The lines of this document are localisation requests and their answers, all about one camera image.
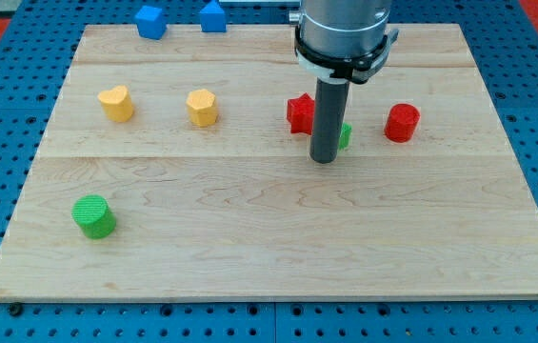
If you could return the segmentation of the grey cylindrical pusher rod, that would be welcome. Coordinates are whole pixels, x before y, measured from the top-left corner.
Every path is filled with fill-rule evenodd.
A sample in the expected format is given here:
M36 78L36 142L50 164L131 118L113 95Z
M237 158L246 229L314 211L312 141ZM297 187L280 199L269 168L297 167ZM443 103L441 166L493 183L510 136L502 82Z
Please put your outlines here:
M309 145L313 161L327 164L336 158L348 95L349 81L331 84L317 79Z

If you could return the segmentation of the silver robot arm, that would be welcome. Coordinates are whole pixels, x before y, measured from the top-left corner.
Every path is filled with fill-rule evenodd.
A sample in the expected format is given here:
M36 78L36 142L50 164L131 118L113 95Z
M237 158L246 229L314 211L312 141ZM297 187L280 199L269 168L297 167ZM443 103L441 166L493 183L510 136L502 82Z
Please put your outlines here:
M389 58L391 0L302 0L294 35L299 65L316 77L309 157L336 159L349 86L364 85Z

